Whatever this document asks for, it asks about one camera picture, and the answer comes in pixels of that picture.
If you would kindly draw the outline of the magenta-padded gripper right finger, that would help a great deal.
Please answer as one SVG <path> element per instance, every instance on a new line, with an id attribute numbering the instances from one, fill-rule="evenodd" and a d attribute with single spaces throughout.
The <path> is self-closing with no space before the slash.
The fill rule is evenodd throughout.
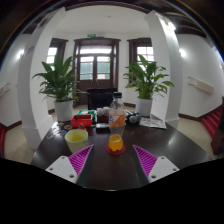
<path id="1" fill-rule="evenodd" d="M 179 168 L 165 156 L 156 157 L 137 145 L 134 145 L 133 148 L 149 183 L 153 183 L 179 170 Z"/>

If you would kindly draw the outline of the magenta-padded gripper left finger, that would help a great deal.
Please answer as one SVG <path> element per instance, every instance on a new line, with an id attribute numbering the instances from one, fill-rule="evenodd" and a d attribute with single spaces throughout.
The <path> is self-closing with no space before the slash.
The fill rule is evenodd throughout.
<path id="1" fill-rule="evenodd" d="M 46 168 L 46 171 L 67 181 L 76 183 L 85 167 L 92 149 L 93 145 L 89 145 L 69 157 L 60 156 Z"/>

